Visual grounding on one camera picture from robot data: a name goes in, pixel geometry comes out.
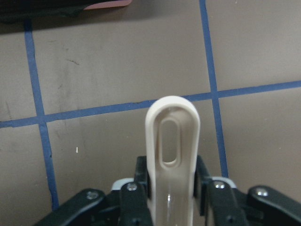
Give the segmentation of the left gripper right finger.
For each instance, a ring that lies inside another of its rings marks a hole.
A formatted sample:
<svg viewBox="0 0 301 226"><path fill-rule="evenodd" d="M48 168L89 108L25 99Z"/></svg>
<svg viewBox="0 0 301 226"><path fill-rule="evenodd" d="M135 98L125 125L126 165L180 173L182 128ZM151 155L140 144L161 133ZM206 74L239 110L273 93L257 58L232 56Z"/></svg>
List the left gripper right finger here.
<svg viewBox="0 0 301 226"><path fill-rule="evenodd" d="M246 226L247 218L229 183L214 179L197 156L194 198L206 226Z"/></svg>

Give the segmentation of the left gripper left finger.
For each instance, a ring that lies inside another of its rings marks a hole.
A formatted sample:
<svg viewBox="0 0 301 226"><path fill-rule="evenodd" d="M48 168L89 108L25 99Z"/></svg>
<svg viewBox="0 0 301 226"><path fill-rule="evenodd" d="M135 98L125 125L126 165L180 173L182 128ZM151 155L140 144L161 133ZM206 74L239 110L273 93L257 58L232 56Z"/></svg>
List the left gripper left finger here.
<svg viewBox="0 0 301 226"><path fill-rule="evenodd" d="M148 208L148 172L146 156L137 157L133 182L120 190L120 226L152 226Z"/></svg>

